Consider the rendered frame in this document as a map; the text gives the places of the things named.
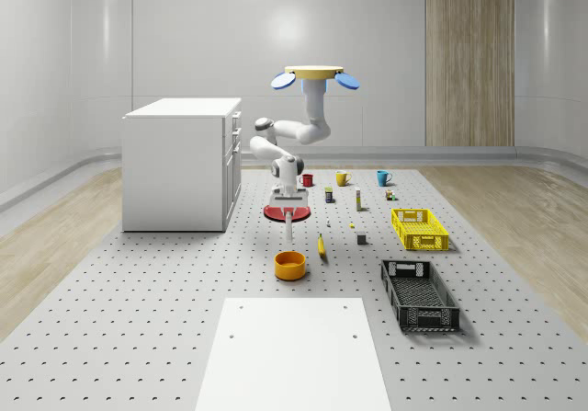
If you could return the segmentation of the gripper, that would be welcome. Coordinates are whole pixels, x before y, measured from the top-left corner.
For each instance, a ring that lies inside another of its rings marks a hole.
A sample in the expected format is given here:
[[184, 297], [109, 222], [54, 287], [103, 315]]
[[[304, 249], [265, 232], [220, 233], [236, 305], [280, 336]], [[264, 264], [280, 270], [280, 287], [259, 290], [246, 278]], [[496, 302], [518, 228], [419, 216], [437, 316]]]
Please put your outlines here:
[[269, 206], [283, 208], [286, 215], [286, 237], [289, 242], [292, 241], [292, 212], [287, 211], [287, 208], [309, 207], [308, 206], [308, 191], [306, 189], [298, 189], [291, 195], [285, 195], [278, 190], [273, 191], [270, 195]]

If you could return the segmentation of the red plate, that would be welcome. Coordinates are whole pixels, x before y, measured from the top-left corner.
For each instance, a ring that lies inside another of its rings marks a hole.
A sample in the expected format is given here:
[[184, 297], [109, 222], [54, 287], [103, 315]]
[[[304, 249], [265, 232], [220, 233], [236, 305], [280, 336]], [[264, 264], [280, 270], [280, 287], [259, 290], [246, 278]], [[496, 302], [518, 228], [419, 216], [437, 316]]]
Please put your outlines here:
[[[294, 223], [303, 221], [311, 215], [311, 209], [309, 207], [287, 208], [287, 211], [292, 212], [292, 221]], [[280, 207], [266, 205], [264, 207], [264, 215], [272, 221], [281, 223], [286, 221], [286, 215], [283, 212], [283, 208]]]

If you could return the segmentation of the yellow bowl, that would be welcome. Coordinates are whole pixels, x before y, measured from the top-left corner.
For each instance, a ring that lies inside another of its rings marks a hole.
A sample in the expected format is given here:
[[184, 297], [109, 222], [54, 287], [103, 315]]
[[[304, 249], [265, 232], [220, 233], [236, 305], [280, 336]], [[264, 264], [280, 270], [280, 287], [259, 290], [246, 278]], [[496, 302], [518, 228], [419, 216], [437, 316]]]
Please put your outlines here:
[[281, 280], [298, 280], [306, 273], [305, 256], [297, 251], [275, 255], [275, 275]]

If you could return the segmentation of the white cabinet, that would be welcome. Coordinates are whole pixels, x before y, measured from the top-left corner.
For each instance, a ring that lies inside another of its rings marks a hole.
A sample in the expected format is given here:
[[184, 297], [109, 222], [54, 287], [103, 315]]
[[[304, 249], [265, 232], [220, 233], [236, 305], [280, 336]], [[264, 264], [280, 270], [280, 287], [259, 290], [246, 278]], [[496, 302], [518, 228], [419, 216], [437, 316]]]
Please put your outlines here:
[[162, 98], [122, 120], [122, 228], [223, 232], [241, 186], [241, 100]]

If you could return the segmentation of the yellow basket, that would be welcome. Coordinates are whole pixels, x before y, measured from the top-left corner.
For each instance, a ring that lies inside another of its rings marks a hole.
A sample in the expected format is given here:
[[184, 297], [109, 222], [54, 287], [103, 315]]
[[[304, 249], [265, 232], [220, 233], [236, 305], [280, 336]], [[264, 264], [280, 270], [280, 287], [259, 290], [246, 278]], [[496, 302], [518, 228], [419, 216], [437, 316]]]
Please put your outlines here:
[[391, 223], [407, 250], [448, 250], [448, 232], [428, 209], [392, 209]]

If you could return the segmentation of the white board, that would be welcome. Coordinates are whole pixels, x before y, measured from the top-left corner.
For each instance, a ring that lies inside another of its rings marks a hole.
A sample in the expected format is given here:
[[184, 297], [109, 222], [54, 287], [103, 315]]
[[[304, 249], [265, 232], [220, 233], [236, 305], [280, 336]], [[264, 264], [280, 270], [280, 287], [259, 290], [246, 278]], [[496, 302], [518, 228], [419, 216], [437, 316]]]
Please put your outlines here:
[[226, 299], [196, 411], [390, 411], [362, 300]]

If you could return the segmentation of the dark grey basket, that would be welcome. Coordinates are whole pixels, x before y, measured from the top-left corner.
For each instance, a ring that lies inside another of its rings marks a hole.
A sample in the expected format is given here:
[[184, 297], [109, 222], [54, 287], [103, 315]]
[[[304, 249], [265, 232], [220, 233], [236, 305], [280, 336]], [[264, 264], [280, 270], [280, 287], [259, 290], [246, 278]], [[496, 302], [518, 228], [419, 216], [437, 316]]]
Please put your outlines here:
[[382, 259], [380, 277], [399, 326], [409, 331], [459, 329], [459, 306], [428, 261]]

